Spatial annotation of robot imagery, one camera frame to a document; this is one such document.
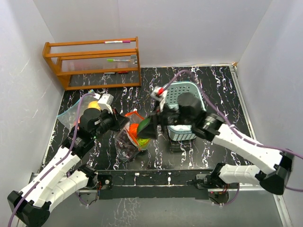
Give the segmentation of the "wooden shelf rack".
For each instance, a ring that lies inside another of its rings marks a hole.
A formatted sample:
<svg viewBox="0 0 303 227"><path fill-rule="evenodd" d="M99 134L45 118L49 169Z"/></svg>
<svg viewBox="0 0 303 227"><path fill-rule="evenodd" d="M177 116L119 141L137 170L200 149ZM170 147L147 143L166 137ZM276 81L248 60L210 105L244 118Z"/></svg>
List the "wooden shelf rack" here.
<svg viewBox="0 0 303 227"><path fill-rule="evenodd" d="M105 44L105 41L130 40L126 44ZM114 87L140 87L142 85L139 39L120 38L94 41L46 42L42 56L58 78L64 90L98 89ZM107 59L130 59L130 62L108 62ZM111 74L119 71L138 72L137 82L71 86L71 78L85 74Z"/></svg>

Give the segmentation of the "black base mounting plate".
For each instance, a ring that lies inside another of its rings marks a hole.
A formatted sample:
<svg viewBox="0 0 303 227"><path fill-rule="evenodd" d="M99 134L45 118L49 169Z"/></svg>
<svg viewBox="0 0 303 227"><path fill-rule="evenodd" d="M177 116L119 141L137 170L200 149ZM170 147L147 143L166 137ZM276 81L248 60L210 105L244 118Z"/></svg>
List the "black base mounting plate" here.
<svg viewBox="0 0 303 227"><path fill-rule="evenodd" d="M237 184L202 187L210 170L98 170L99 198L194 198L226 203Z"/></svg>

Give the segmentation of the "blue zip top bag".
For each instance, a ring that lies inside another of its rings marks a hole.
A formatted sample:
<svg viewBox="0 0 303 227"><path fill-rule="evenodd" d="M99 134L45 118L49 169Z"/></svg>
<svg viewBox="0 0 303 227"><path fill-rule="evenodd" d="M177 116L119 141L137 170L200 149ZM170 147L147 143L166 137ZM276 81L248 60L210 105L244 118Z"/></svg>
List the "blue zip top bag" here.
<svg viewBox="0 0 303 227"><path fill-rule="evenodd" d="M97 103L100 99L100 95L95 93L94 90L90 90L87 94L84 94L74 105L68 108L63 113L57 116L57 120L69 131L79 121L84 111L89 108L91 102Z"/></svg>

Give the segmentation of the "white plastic basket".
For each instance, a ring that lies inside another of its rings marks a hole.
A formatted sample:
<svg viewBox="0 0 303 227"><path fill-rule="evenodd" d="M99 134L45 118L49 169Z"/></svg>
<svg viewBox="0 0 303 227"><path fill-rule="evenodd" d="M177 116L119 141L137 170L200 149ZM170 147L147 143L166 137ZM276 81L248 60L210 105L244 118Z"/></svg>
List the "white plastic basket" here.
<svg viewBox="0 0 303 227"><path fill-rule="evenodd" d="M178 96L189 92L198 98L201 102L201 107L205 110L202 95L198 86L190 81L173 82L167 89L165 102L170 109L178 109ZM193 140L196 135L191 131L191 125L169 125L167 126L169 138L173 141Z"/></svg>

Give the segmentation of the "yellow apple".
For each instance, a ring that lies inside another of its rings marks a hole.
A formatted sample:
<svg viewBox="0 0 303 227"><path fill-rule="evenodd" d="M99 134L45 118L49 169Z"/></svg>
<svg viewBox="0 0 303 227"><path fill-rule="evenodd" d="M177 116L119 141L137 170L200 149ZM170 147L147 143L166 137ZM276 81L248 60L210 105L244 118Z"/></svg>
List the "yellow apple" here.
<svg viewBox="0 0 303 227"><path fill-rule="evenodd" d="M101 110L99 104L97 101L92 101L88 104L88 108L94 108L94 109L98 109Z"/></svg>

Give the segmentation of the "orange zip plastic bag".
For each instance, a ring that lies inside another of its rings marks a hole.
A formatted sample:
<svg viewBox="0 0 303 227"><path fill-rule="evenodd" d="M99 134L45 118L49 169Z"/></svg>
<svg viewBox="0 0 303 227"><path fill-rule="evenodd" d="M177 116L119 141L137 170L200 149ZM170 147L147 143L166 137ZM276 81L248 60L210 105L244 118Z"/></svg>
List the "orange zip plastic bag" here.
<svg viewBox="0 0 303 227"><path fill-rule="evenodd" d="M125 115L125 117L128 117L128 118L129 118L129 123L127 123L126 126L125 126L123 129L121 129L119 132L122 131L122 132L124 132L125 134L127 134L129 140L130 140L130 141L132 142L132 144L136 147L136 152L135 152L135 154L134 154L134 156L133 156L133 158L134 158L134 157L135 157L137 154L139 154L140 152L145 151L145 150L148 148L149 143L148 143L147 146L140 147L139 144L138 144L138 142L137 142L138 137L137 137L137 138L134 138L134 137L132 137L132 136L129 134L129 126L130 126L130 124L132 124L132 123L138 123L138 124L139 124L142 120L144 120L144 118L138 114L137 109L134 109L132 112L127 113L127 114Z"/></svg>

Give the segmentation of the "pink white marker pen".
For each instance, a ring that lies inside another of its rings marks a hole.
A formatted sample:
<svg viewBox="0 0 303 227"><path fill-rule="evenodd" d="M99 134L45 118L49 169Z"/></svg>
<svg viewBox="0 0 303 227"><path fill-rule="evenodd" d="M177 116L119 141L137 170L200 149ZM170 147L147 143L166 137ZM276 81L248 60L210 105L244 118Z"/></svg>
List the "pink white marker pen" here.
<svg viewBox="0 0 303 227"><path fill-rule="evenodd" d="M115 40L115 41L105 41L104 43L105 44L128 44L130 43L131 41L130 40Z"/></svg>

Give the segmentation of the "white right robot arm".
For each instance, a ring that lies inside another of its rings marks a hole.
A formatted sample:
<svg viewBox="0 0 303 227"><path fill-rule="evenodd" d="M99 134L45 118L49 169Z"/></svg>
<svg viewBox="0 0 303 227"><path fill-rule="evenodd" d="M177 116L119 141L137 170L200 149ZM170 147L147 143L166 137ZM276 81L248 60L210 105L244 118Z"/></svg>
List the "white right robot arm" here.
<svg viewBox="0 0 303 227"><path fill-rule="evenodd" d="M164 98L156 97L157 105L137 128L140 139L157 139L157 127L190 125L197 137L225 147L251 162L250 166L219 163L206 176L197 176L193 184L205 188L224 187L231 183L260 185L266 191L282 195L289 180L294 156L258 143L243 135L214 113L208 113L202 102L185 92L177 97L178 108L170 108Z"/></svg>

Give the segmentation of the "purple grapes bunch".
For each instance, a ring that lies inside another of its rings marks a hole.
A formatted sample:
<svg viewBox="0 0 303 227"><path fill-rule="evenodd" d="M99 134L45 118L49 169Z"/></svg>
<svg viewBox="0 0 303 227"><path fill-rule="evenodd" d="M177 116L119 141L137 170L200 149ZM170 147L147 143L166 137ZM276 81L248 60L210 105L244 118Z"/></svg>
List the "purple grapes bunch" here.
<svg viewBox="0 0 303 227"><path fill-rule="evenodd" d="M122 131L117 133L115 135L114 142L115 142L116 153L120 160L126 162L131 158L133 158L136 152L136 147L129 140L127 134L125 134Z"/></svg>

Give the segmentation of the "green white marker pen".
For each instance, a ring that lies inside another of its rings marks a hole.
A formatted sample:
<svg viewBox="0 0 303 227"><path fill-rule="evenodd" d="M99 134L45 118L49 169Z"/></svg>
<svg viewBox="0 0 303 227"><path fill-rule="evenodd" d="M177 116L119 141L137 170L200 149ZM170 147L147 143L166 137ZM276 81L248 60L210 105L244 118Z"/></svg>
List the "green white marker pen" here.
<svg viewBox="0 0 303 227"><path fill-rule="evenodd" d="M107 59L108 62L130 62L130 59Z"/></svg>

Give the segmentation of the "orange pumpkin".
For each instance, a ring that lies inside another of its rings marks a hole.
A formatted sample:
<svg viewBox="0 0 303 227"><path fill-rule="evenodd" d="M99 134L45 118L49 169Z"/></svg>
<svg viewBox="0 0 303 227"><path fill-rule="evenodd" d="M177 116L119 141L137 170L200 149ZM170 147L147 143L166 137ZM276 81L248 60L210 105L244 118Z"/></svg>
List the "orange pumpkin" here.
<svg viewBox="0 0 303 227"><path fill-rule="evenodd" d="M132 123L129 126L129 134L134 137L137 138L137 129L138 129L139 124L138 123Z"/></svg>

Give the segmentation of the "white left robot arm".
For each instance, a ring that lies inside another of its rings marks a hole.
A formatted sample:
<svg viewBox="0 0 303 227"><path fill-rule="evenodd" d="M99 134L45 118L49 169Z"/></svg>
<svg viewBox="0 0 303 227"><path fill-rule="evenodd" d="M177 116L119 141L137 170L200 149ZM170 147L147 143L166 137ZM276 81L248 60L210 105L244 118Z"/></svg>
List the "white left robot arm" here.
<svg viewBox="0 0 303 227"><path fill-rule="evenodd" d="M41 227L52 210L82 188L92 189L98 183L97 172L87 165L66 174L94 147L95 139L108 131L119 131L129 118L116 109L88 108L76 116L75 125L47 166L22 190L8 195L12 217L27 227Z"/></svg>

